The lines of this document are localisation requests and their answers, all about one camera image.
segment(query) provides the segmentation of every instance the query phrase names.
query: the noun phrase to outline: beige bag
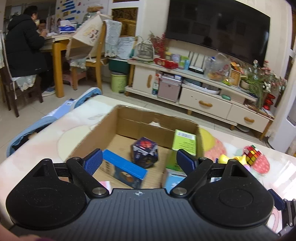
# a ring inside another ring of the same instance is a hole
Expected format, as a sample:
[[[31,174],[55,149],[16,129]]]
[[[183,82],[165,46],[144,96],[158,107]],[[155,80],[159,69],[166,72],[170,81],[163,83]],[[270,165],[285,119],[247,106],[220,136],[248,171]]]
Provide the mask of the beige bag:
[[[84,22],[70,37],[67,45],[67,59],[82,59],[87,56],[96,57],[103,20],[111,16],[98,14]]]

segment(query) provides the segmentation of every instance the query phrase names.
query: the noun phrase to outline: rubik's cube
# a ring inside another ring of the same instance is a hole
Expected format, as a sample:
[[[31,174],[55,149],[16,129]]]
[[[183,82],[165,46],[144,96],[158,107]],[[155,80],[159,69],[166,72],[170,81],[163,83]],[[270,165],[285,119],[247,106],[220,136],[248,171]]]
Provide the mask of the rubik's cube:
[[[254,147],[254,145],[248,146],[244,149],[244,154],[246,155],[246,161],[251,166],[257,160],[262,153]]]

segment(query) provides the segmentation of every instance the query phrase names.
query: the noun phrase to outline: drawer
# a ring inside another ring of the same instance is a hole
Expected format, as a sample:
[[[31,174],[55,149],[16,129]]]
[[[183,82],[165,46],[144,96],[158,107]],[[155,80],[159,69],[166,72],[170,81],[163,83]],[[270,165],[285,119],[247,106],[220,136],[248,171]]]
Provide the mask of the drawer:
[[[232,105],[227,120],[247,126],[259,132],[263,132],[269,122],[268,119],[236,105]]]
[[[135,66],[133,89],[152,94],[156,71],[153,69]]]
[[[231,104],[226,101],[186,88],[182,88],[179,103],[223,119],[226,119],[231,108]]]

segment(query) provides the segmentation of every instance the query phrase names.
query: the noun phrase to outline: green trash bin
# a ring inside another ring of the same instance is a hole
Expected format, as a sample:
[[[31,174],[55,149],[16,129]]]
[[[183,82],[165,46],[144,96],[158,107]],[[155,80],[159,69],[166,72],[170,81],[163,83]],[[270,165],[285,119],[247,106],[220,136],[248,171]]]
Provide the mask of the green trash bin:
[[[127,75],[118,72],[111,72],[111,89],[116,93],[124,93],[126,87]]]

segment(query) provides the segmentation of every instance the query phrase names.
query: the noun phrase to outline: blue gripper pad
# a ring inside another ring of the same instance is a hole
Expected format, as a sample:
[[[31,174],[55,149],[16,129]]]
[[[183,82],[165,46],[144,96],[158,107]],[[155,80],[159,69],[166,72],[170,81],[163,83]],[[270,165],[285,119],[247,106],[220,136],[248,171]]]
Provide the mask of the blue gripper pad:
[[[274,198],[274,206],[276,207],[276,209],[279,211],[283,211],[285,209],[284,200],[281,199],[281,197],[273,189],[269,189],[268,191]]]
[[[181,167],[183,172],[188,176],[197,166],[195,157],[190,155],[183,149],[177,151],[177,164]]]
[[[93,175],[103,162],[103,152],[101,149],[96,149],[83,158],[83,168]]]

